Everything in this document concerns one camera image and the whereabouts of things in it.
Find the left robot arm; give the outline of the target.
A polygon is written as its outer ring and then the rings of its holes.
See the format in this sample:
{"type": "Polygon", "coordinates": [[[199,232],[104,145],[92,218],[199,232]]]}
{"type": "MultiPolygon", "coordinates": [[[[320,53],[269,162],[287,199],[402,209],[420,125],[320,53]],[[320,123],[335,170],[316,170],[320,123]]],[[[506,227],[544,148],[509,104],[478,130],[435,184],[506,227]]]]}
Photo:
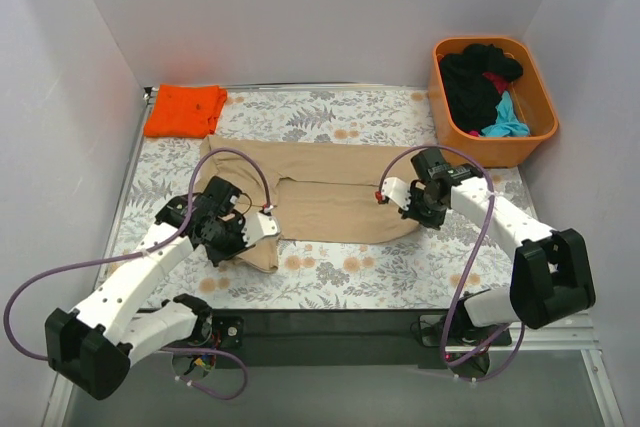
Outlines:
{"type": "Polygon", "coordinates": [[[210,370],[223,357],[222,332],[208,304],[181,294],[145,316],[146,298],[198,246],[219,262],[245,246],[244,218],[235,209],[239,188],[215,177],[191,207],[173,198],[139,246],[142,256],[120,269],[71,311],[54,310],[45,321],[49,366],[96,400],[112,395],[130,368],[163,349],[210,370]]]}

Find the beige t shirt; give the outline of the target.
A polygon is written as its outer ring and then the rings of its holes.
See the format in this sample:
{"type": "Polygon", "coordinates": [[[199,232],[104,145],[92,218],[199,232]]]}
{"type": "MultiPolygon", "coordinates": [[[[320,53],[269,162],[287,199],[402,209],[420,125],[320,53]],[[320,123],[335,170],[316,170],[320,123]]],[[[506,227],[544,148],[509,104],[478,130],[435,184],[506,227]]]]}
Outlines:
{"type": "Polygon", "coordinates": [[[195,189],[219,176],[247,193],[256,208],[275,207],[281,239],[379,244],[418,230],[393,204],[375,199],[380,176],[402,148],[206,137],[195,189]]]}

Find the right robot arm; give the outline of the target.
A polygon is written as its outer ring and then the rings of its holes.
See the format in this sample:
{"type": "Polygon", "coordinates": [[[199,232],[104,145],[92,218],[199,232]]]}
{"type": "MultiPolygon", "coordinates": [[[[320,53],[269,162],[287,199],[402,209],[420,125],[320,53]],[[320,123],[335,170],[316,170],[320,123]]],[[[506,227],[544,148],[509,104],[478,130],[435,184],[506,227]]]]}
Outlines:
{"type": "Polygon", "coordinates": [[[596,292],[586,242],[574,229],[550,227],[500,196],[488,172],[472,160],[453,166],[437,147],[408,150],[415,179],[386,177],[380,194],[404,219],[437,230],[449,211],[475,224],[512,263],[508,286],[475,294],[458,287],[442,320],[450,334],[475,344],[491,327],[520,323],[539,329],[594,306],[596,292]]]}

